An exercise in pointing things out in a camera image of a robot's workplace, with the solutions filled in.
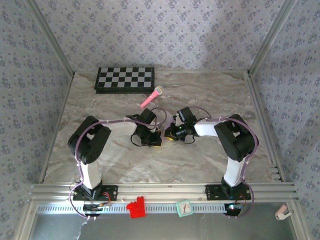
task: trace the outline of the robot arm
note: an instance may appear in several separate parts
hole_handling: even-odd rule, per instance
[[[246,124],[245,121],[238,114],[233,114],[228,120],[213,121],[207,118],[197,120],[189,107],[177,111],[175,119],[176,122],[166,130],[166,137],[175,141],[184,141],[187,135],[219,137],[228,156],[226,172],[221,181],[222,191],[226,196],[230,196],[235,187],[241,183],[244,158],[255,148],[254,137],[249,130],[236,122]]]
[[[218,137],[216,128],[218,128],[219,126],[220,127],[223,126],[225,124],[224,122],[225,121],[207,121],[207,119],[202,119],[194,125],[194,129],[196,134],[199,137],[201,136]],[[224,150],[228,155],[228,163],[226,166],[226,171],[223,176],[223,179],[231,188],[233,188],[241,183],[240,174],[245,161],[243,159],[240,159],[240,161],[236,159],[232,159],[230,157],[231,155],[229,152],[230,150],[228,150],[228,148],[227,149],[225,148]]]
[[[95,199],[100,194],[102,180],[99,174],[98,157],[101,155],[107,141],[116,139],[120,136],[137,135],[141,139],[142,146],[159,146],[161,137],[159,132],[152,132],[145,125],[136,123],[150,124],[156,115],[149,109],[145,109],[140,115],[127,116],[123,119],[112,121],[100,121],[92,127],[81,139],[77,155],[79,157],[83,174],[82,189],[89,199]],[[76,144],[80,135],[92,124],[99,122],[93,116],[88,116],[75,133],[70,137],[68,146],[75,155]]]

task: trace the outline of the glass panel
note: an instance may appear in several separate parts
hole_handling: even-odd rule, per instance
[[[87,222],[76,214],[38,214],[29,239],[295,240],[290,218],[275,218],[279,207],[257,203],[249,215],[238,219],[216,213],[181,218],[177,214],[148,214],[137,219],[128,214],[104,214]]]

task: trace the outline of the aluminum frame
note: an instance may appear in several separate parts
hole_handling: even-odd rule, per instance
[[[271,162],[274,164],[273,166],[276,166],[278,170],[278,175],[280,177],[280,180],[283,182],[286,182],[286,177],[284,170],[282,168],[280,157],[278,155],[278,151],[276,150],[276,144],[271,136],[270,131],[268,131],[267,127],[267,116],[263,111],[263,102],[259,102],[258,96],[257,96],[257,86],[254,84],[252,78],[249,76],[249,73],[247,71],[243,72],[243,77],[246,80],[246,84],[249,90],[250,97],[252,99],[252,103],[254,106],[255,113],[257,115],[259,125],[262,130],[263,138],[266,142],[267,150],[268,150],[268,157],[271,159]],[[305,214],[303,213],[302,205],[299,201],[292,202],[288,201],[286,202],[286,205],[288,207],[288,210],[291,211],[293,214],[290,216],[290,219],[292,221],[292,225],[295,231],[295,235],[298,240],[312,240],[313,237],[310,232],[310,228],[307,224]]]
[[[55,37],[55,34],[49,27],[46,18],[42,14],[38,4],[35,0],[24,0],[25,4],[29,8],[30,12],[32,13],[35,21],[38,23],[42,33],[44,34],[46,40],[48,41],[51,49],[53,50],[55,56],[57,57],[58,61],[60,62],[62,68],[64,69],[65,73],[71,78],[74,75],[74,71],[64,53],[62,48],[60,47],[58,40]]]
[[[45,159],[44,159],[44,162],[43,162],[43,165],[42,165],[42,169],[41,169],[41,173],[40,173],[40,176],[39,176],[39,179],[38,179],[39,183],[43,183],[44,180],[45,180],[45,176],[46,176],[49,160],[50,160],[52,151],[54,149],[55,141],[56,141],[56,138],[57,138],[57,135],[58,135],[59,125],[60,125],[60,122],[61,122],[61,119],[62,119],[62,115],[63,115],[64,110],[65,110],[65,106],[66,106],[66,103],[67,103],[67,100],[68,100],[68,96],[69,96],[71,85],[72,85],[73,81],[74,81],[74,76],[72,76],[70,78],[68,86],[67,86],[66,93],[65,93],[64,98],[63,98],[63,102],[62,102],[62,106],[60,108],[59,116],[58,116],[54,131],[53,131],[53,136],[52,136],[52,139],[50,141],[50,148],[49,148],[49,150],[48,150],[48,152],[47,152],[47,154],[45,156]]]
[[[250,77],[253,78],[256,75],[260,65],[266,58],[268,51],[276,40],[278,33],[283,28],[283,25],[289,17],[289,14],[291,13],[296,2],[297,0],[284,0],[284,2],[282,3],[280,10],[278,11],[272,25],[270,26],[268,33],[264,37],[264,40],[260,45],[260,48],[256,53],[251,66],[249,67]]]
[[[207,201],[205,185],[219,183],[118,183],[118,197],[115,204],[127,204],[136,200],[139,196],[144,196],[146,204],[174,204],[183,199],[189,199],[193,204],[202,204],[203,206],[212,203],[232,203],[230,200]],[[70,187],[74,183],[43,183],[33,184],[30,187],[28,204],[21,217],[18,234],[15,239],[29,239],[33,222],[36,217],[38,206],[47,205],[66,205]],[[250,183],[254,191],[254,200],[256,203],[285,203],[289,202],[291,208],[298,202],[298,195],[292,182],[252,182]],[[74,201],[76,207],[82,207],[83,201]],[[307,240],[305,238],[304,225],[300,219],[300,213],[292,214],[295,222],[294,230],[299,236],[298,240]]]

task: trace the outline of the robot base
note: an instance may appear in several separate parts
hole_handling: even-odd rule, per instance
[[[251,193],[248,186],[240,183],[230,187],[222,178],[221,184],[209,184],[205,186],[206,199],[208,201],[217,200],[251,200]]]
[[[111,201],[117,200],[117,185],[102,185],[102,182],[94,189],[88,189],[84,184],[74,190],[73,201],[102,201],[108,202],[109,198],[102,193],[108,193]]]

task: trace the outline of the aluminum rail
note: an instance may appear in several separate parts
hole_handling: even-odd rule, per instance
[[[146,204],[176,203],[188,199],[192,203],[232,203],[232,200],[207,201],[205,186],[220,183],[114,183],[118,185],[117,201],[130,203],[143,196]],[[257,203],[279,203],[299,201],[293,182],[252,182],[254,201]],[[33,184],[28,200],[35,204],[60,204],[68,201],[74,183]]]

